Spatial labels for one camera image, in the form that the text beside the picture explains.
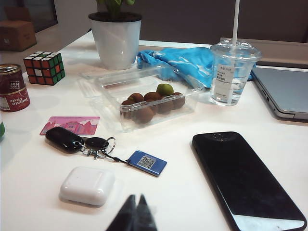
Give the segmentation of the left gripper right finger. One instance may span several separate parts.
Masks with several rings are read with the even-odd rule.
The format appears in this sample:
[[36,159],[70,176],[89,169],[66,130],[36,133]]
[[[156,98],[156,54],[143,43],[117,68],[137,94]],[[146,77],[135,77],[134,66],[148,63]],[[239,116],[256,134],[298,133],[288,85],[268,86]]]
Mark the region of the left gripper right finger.
[[147,205],[145,196],[141,194],[139,203],[136,207],[136,230],[137,231],[156,231],[157,227],[152,213]]

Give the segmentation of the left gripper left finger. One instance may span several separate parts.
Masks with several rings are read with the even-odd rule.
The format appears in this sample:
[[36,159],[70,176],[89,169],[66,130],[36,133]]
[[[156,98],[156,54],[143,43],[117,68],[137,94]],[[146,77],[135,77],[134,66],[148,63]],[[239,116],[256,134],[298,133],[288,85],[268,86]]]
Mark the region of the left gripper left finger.
[[108,226],[107,231],[131,231],[135,219],[135,195],[130,195]]

